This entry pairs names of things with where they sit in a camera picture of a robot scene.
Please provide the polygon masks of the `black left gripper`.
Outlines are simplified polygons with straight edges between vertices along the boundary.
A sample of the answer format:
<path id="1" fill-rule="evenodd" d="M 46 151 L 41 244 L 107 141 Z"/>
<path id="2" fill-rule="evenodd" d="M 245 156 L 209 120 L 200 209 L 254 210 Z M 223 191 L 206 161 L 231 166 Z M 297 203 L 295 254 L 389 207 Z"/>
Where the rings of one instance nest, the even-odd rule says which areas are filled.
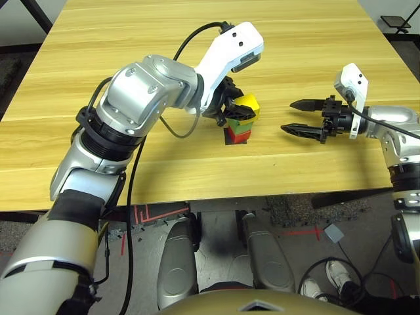
<path id="1" fill-rule="evenodd" d="M 243 96 L 241 89 L 237 88 L 231 77 L 225 77 L 213 93 L 213 97 L 207 109 L 203 111 L 203 117 L 211 118 L 216 121 L 217 126 L 223 127 L 226 123 L 225 114 L 222 107 L 228 99 L 235 100 Z M 229 108 L 229 118 L 245 121 L 256 116 L 254 110 L 245 105 L 233 105 Z"/>

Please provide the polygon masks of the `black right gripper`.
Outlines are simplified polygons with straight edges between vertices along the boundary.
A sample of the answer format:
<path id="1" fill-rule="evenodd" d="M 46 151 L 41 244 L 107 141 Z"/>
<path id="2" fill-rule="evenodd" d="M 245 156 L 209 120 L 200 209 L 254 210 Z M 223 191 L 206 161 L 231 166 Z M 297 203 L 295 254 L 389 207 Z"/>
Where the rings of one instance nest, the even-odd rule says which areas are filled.
<path id="1" fill-rule="evenodd" d="M 327 137 L 337 134 L 350 133 L 353 113 L 347 105 L 342 105 L 335 95 L 324 99 L 301 99 L 292 102 L 291 108 L 304 112 L 322 111 L 322 127 L 311 127 L 300 123 L 281 125 L 281 130 L 296 137 L 310 138 L 325 144 Z"/>

